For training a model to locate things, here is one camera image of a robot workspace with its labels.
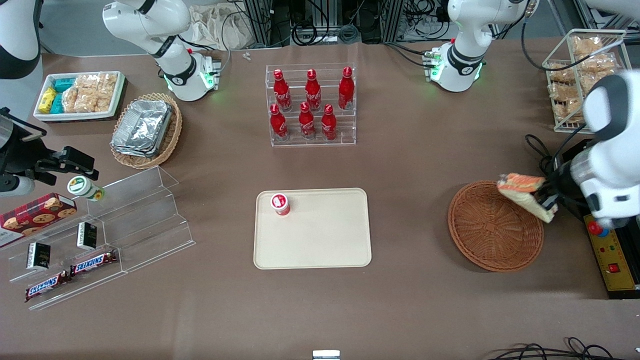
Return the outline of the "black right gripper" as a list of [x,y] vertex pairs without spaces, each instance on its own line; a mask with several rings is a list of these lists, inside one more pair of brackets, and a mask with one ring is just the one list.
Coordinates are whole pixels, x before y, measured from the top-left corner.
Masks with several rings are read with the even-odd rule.
[[10,113],[10,109],[0,110],[1,149],[0,169],[2,174],[21,174],[31,171],[32,180],[48,186],[57,184],[57,176],[53,173],[73,173],[89,178],[99,179],[99,171],[95,169],[95,159],[72,146],[64,146],[58,152],[57,159],[48,158],[48,148],[42,138],[46,130],[23,121]]

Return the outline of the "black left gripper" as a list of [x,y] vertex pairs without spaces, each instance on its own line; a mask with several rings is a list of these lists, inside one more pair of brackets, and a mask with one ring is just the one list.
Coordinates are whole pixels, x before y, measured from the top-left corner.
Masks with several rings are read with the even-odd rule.
[[533,192],[536,201],[544,211],[556,213],[560,205],[572,214],[585,212],[585,196],[571,174],[573,159],[562,162],[559,159],[549,159],[546,164],[546,177]]

